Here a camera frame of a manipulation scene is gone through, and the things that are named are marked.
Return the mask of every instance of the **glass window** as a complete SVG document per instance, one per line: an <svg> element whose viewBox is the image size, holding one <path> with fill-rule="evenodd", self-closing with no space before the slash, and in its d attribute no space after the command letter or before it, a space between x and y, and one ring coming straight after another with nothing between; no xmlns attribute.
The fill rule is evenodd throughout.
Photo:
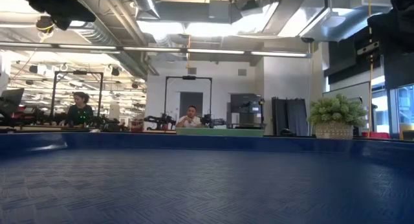
<svg viewBox="0 0 414 224"><path fill-rule="evenodd" d="M373 104L376 105L376 132L389 133L387 92L384 90L373 92Z"/></svg>
<svg viewBox="0 0 414 224"><path fill-rule="evenodd" d="M414 90L412 85L398 88L398 119L400 124L414 124Z"/></svg>

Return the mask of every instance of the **door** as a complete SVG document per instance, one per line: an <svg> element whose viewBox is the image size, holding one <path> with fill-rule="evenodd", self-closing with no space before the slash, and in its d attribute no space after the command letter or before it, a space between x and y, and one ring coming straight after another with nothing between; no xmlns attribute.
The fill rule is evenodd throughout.
<svg viewBox="0 0 414 224"><path fill-rule="evenodd" d="M187 115L189 106L195 106L197 109L197 116L202 115L202 92L180 93L180 117Z"/></svg>

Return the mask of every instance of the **wicker basket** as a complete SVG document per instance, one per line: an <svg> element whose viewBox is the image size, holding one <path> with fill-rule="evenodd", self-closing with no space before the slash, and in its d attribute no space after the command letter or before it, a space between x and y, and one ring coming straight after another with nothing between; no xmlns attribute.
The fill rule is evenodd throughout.
<svg viewBox="0 0 414 224"><path fill-rule="evenodd" d="M352 139L353 127L343 123L330 122L317 124L316 138L319 139Z"/></svg>

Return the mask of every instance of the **white shirt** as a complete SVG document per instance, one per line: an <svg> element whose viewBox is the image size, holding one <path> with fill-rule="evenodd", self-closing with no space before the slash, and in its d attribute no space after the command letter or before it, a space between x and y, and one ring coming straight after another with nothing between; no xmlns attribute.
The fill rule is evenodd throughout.
<svg viewBox="0 0 414 224"><path fill-rule="evenodd" d="M181 122L186 117L187 116L183 116L183 117L179 118L179 121L178 122ZM199 117L194 117L193 118L193 121L191 121L191 123L189 123L188 120L186 120L184 122L183 128L196 128L199 124L201 124L200 118Z"/></svg>

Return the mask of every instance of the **curtain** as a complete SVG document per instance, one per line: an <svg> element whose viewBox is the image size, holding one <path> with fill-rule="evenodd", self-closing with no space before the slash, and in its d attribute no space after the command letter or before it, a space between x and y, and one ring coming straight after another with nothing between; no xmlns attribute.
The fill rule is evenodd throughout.
<svg viewBox="0 0 414 224"><path fill-rule="evenodd" d="M304 99L287 100L287 118L289 130L297 136L308 135L306 104Z"/></svg>
<svg viewBox="0 0 414 224"><path fill-rule="evenodd" d="M280 131L289 128L287 120L287 100L272 98L273 135L279 136Z"/></svg>

